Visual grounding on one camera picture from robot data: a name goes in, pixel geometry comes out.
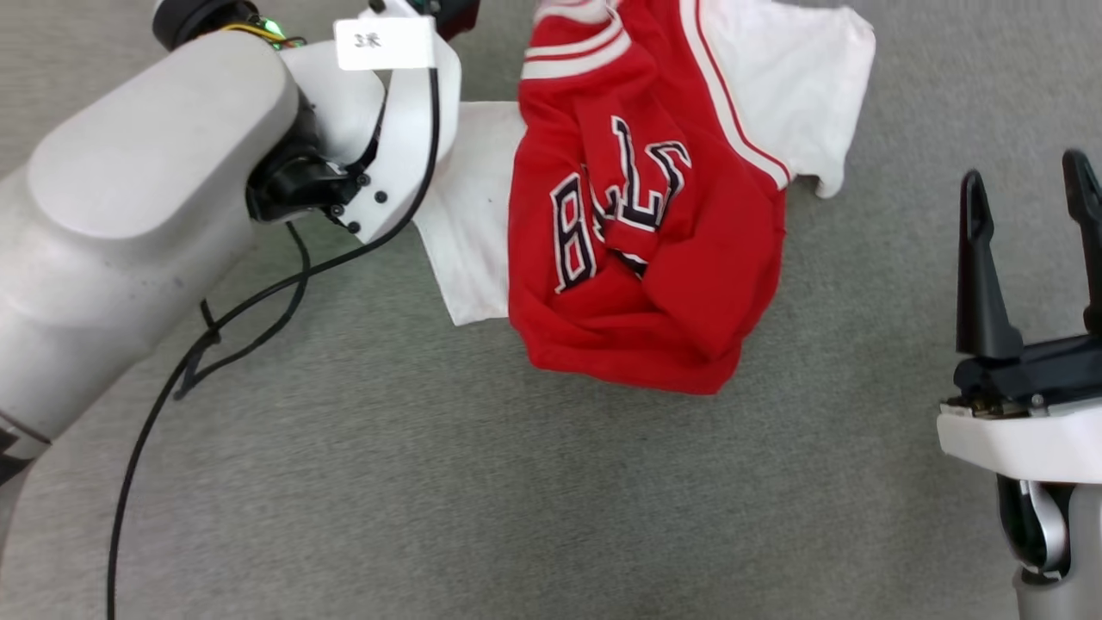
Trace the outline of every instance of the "black cable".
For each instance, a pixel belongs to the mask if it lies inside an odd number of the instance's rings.
[[[203,315],[203,323],[206,324],[207,329],[214,327],[214,313],[210,312],[210,303],[204,298],[199,302],[199,313]]]
[[[145,418],[145,424],[142,426],[141,433],[138,435],[138,440],[134,443],[133,452],[130,454],[130,461],[127,464],[126,475],[122,478],[122,488],[119,490],[119,501],[115,509],[115,523],[111,527],[111,544],[107,556],[108,620],[115,620],[115,595],[119,568],[119,542],[122,535],[122,520],[127,512],[127,500],[130,497],[130,488],[133,485],[133,478],[138,471],[138,461],[141,459],[141,454],[145,449],[145,443],[149,442],[149,436],[153,431],[153,425],[156,424],[156,421],[161,415],[161,411],[164,410],[164,405],[168,403],[169,396],[172,394],[172,389],[175,388],[180,378],[183,377],[184,371],[187,369],[187,365],[191,362],[192,356],[198,351],[199,348],[205,346],[205,340],[244,315],[250,307],[276,294],[277,292],[293,285],[302,279],[318,275],[329,269],[334,269],[350,260],[355,260],[360,255],[375,251],[398,236],[398,233],[413,220],[413,216],[417,215],[417,211],[421,208],[421,203],[424,202],[424,197],[429,193],[429,185],[432,183],[432,177],[436,172],[436,156],[440,152],[440,78],[435,68],[429,69],[429,84],[432,94],[432,141],[430,142],[429,148],[429,161],[425,164],[424,177],[421,180],[421,186],[418,187],[418,193],[413,198],[413,204],[410,206],[406,215],[403,215],[398,221],[398,224],[387,231],[387,233],[365,244],[364,247],[354,249],[343,255],[322,262],[321,264],[312,267],[298,275],[283,279],[247,298],[237,307],[230,309],[226,316],[215,322],[212,327],[207,328],[207,331],[195,341],[191,350],[187,351],[187,355],[184,356],[184,358],[176,366],[176,369],[172,371],[172,374],[169,377],[168,383],[165,383],[160,396],[158,396],[156,402],[153,404],[153,409],[149,413],[149,417]]]
[[[299,272],[300,273],[299,286],[295,289],[294,295],[291,296],[291,303],[288,304],[287,309],[283,313],[283,316],[280,317],[279,320],[276,322],[274,325],[272,325],[272,327],[268,328],[268,330],[266,330],[264,334],[260,335],[260,337],[258,337],[255,341],[252,341],[252,345],[246,347],[245,349],[238,351],[237,353],[234,353],[233,356],[227,356],[223,360],[219,360],[214,365],[210,365],[209,367],[203,369],[202,371],[197,370],[198,360],[203,357],[203,353],[204,351],[206,351],[207,348],[203,348],[198,352],[196,352],[196,355],[193,356],[192,358],[193,363],[187,367],[187,371],[184,373],[183,384],[181,385],[180,391],[176,392],[174,400],[183,401],[184,398],[186,398],[193,390],[195,390],[196,388],[198,388],[201,383],[203,383],[203,380],[209,378],[214,373],[218,372],[222,369],[225,369],[226,367],[233,365],[234,362],[245,359],[257,349],[263,347],[264,344],[276,338],[276,336],[279,335],[279,333],[283,331],[283,328],[285,328],[288,324],[291,323],[291,319],[294,318],[294,314],[298,312],[299,305],[302,304],[302,300],[306,296],[306,283],[310,282],[309,276],[301,276],[302,273],[310,271],[311,267],[310,250],[306,249],[306,243],[302,241],[302,237],[299,236],[299,230],[295,229],[294,224],[288,221],[287,229],[291,232],[291,237],[294,239],[294,244],[299,248],[299,255],[302,257],[302,269]],[[206,308],[204,309],[204,304],[206,304],[205,298],[203,300],[203,303],[199,304],[199,308],[203,309],[203,317],[205,320],[210,312],[210,306],[207,304]],[[214,326],[215,322],[212,318],[209,322],[207,322],[207,329],[208,330],[214,329]],[[217,345],[217,340],[220,339],[216,339],[214,341],[214,345]],[[210,347],[210,342],[212,342],[210,340],[207,340],[207,347]]]

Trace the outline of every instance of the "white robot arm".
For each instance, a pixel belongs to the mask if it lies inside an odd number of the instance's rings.
[[[382,14],[413,9],[392,0]],[[435,55],[442,160],[461,68],[439,36]],[[250,214],[321,210],[365,243],[393,230],[425,174],[411,162],[433,150],[425,75],[395,70],[387,89],[371,72],[341,70],[332,41],[277,52],[216,32],[47,135],[0,182],[0,483],[250,249]]]

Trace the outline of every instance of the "gray floor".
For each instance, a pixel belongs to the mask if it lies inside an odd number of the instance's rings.
[[[160,57],[151,4],[0,8],[0,170]],[[313,39],[359,4],[263,2]],[[532,2],[484,4],[458,43],[465,97],[512,98]],[[780,292],[721,396],[530,369],[506,323],[450,326],[403,233],[312,283],[281,338],[165,413],[136,482],[121,616],[1013,617],[992,477],[944,458],[933,424],[957,362],[958,182],[986,173],[1027,339],[1080,333],[1059,157],[1080,145],[1102,165],[1102,6],[856,4],[879,55],[846,188],[792,191]],[[306,237],[318,255],[352,244],[321,221]],[[295,260],[266,230],[216,307]],[[127,455],[196,334],[193,318],[32,472],[0,617],[102,613]]]

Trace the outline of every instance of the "clothing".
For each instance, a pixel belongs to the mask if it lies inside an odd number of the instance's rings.
[[[776,290],[790,177],[841,186],[874,47],[849,9],[544,2],[508,195],[511,319],[532,362],[717,391]],[[464,108],[456,149],[474,156],[444,174],[493,164],[499,181],[508,115]],[[431,195],[417,219],[456,324],[505,314],[500,187]]]

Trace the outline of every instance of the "white t-shirt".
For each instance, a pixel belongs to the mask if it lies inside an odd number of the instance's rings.
[[[704,42],[748,142],[792,175],[842,187],[876,40],[847,7],[701,0]],[[508,220],[514,154],[525,135],[516,102],[462,104],[458,133],[414,218],[456,326],[508,316]]]

